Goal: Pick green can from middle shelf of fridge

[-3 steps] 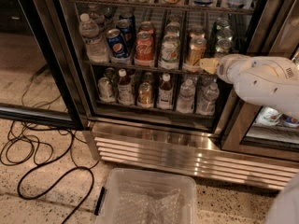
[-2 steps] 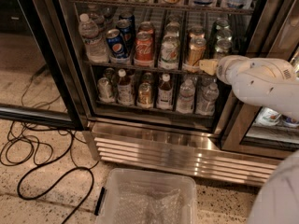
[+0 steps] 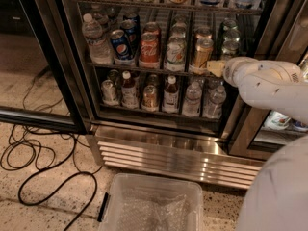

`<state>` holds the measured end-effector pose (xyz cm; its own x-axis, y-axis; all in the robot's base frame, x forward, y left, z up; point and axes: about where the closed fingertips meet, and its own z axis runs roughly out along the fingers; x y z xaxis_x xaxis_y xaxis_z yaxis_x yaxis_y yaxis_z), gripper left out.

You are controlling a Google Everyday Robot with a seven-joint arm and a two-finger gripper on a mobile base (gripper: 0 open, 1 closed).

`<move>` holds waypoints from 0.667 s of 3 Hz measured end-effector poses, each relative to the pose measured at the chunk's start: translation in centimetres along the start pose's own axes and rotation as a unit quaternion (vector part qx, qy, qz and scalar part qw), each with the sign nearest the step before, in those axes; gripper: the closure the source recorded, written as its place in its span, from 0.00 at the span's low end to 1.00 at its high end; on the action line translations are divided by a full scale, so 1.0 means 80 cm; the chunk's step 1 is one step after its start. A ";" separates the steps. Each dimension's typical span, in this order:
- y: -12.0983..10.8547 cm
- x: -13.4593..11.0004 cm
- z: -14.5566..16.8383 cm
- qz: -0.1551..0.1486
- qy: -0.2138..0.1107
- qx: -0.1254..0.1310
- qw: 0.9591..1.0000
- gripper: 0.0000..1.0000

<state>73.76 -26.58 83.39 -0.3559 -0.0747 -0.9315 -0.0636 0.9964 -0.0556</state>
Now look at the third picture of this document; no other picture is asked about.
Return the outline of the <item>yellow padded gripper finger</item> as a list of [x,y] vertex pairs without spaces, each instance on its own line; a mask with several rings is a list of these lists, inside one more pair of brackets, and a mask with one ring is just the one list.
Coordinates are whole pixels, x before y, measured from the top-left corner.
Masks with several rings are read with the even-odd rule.
[[210,73],[214,74],[216,77],[221,77],[223,70],[225,67],[225,61],[218,60],[218,61],[208,61],[207,62],[207,69]]

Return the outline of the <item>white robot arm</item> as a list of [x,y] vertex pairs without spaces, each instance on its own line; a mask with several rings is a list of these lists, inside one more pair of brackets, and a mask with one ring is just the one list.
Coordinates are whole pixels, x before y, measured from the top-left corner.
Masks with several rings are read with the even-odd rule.
[[[251,107],[308,126],[308,84],[296,64],[236,57],[209,61],[207,67]],[[246,192],[235,231],[308,231],[308,136],[263,164]]]

